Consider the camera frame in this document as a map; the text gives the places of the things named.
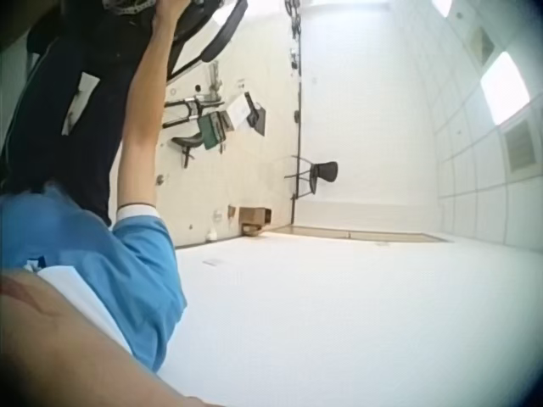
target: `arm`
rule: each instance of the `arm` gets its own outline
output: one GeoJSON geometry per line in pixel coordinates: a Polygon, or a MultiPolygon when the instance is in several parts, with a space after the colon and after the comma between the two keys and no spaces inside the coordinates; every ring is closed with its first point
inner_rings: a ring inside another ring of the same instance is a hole
{"type": "Polygon", "coordinates": [[[155,150],[164,111],[168,58],[176,22],[189,0],[160,0],[154,31],[126,105],[118,205],[156,205],[155,150]]]}
{"type": "MultiPolygon", "coordinates": [[[[22,394],[28,405],[208,405],[177,394],[143,369],[38,276],[2,274],[0,302],[0,389],[22,394]]],[[[6,396],[0,394],[0,401],[6,396]]]]}

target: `small box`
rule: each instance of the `small box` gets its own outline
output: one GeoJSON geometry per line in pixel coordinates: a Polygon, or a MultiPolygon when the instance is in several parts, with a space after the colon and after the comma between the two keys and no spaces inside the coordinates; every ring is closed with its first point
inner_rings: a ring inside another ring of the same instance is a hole
{"type": "Polygon", "coordinates": [[[272,223],[272,210],[267,208],[240,208],[239,224],[266,226],[272,223]]]}

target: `hand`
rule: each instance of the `hand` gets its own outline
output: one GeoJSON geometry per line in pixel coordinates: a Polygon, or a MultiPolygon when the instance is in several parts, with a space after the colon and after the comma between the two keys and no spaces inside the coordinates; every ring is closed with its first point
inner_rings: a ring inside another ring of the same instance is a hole
{"type": "Polygon", "coordinates": [[[191,0],[157,0],[155,18],[158,21],[176,24],[190,2],[191,0]]]}

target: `short sleeve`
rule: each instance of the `short sleeve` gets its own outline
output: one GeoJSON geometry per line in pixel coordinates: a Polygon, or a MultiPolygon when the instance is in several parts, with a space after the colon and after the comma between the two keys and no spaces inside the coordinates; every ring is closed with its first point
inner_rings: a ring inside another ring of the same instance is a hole
{"type": "Polygon", "coordinates": [[[167,287],[179,286],[176,252],[158,214],[122,217],[115,224],[113,234],[157,277],[164,279],[167,287]]]}

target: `chair leg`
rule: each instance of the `chair leg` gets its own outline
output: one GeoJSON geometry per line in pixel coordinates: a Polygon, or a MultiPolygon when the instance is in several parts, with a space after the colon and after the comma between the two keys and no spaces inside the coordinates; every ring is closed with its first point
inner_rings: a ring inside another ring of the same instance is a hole
{"type": "Polygon", "coordinates": [[[185,156],[185,165],[183,168],[188,168],[188,161],[190,160],[190,148],[184,148],[183,152],[185,156]]]}
{"type": "Polygon", "coordinates": [[[294,174],[293,176],[285,176],[285,180],[287,178],[295,178],[296,176],[302,176],[303,174],[309,174],[309,173],[310,173],[310,171],[308,170],[308,171],[300,172],[299,174],[294,174]]]}
{"type": "Polygon", "coordinates": [[[310,162],[310,160],[308,160],[308,159],[304,159],[304,158],[302,158],[302,157],[298,157],[297,155],[292,155],[291,157],[292,157],[293,159],[300,159],[300,160],[302,160],[302,161],[305,161],[307,164],[313,165],[313,163],[310,162]]]}
{"type": "Polygon", "coordinates": [[[300,198],[306,197],[308,195],[311,195],[311,192],[307,192],[307,193],[305,193],[303,195],[299,195],[296,199],[300,199],[300,198]]]}

